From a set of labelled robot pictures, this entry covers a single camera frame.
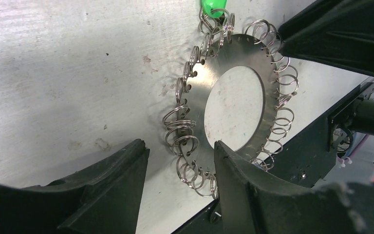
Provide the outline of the key with blue tag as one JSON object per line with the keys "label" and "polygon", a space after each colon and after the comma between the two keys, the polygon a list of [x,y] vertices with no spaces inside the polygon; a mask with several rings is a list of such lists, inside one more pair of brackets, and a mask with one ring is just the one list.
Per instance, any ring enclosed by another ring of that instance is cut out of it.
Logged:
{"label": "key with blue tag", "polygon": [[268,166],[264,161],[260,161],[260,162],[255,161],[253,162],[253,164],[264,171],[268,170]]}

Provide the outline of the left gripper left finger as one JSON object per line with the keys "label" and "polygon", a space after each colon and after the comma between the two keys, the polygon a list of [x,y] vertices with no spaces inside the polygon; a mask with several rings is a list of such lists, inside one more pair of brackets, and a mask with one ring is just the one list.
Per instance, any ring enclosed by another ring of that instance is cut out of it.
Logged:
{"label": "left gripper left finger", "polygon": [[136,139],[46,186],[0,184],[0,234],[133,234],[150,150]]}

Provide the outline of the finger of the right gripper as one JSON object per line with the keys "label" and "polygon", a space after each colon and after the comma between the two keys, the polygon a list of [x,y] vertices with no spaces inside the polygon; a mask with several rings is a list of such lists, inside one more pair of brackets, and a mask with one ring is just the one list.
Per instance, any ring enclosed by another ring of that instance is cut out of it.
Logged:
{"label": "finger of the right gripper", "polygon": [[286,57],[374,77],[374,0],[317,0],[279,33]]}

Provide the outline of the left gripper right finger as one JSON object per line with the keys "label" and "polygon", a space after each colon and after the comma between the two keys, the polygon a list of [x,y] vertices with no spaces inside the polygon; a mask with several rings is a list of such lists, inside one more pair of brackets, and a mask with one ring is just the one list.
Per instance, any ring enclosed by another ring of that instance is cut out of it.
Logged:
{"label": "left gripper right finger", "polygon": [[257,168],[222,141],[214,163],[227,234],[374,234],[374,184],[312,190]]}

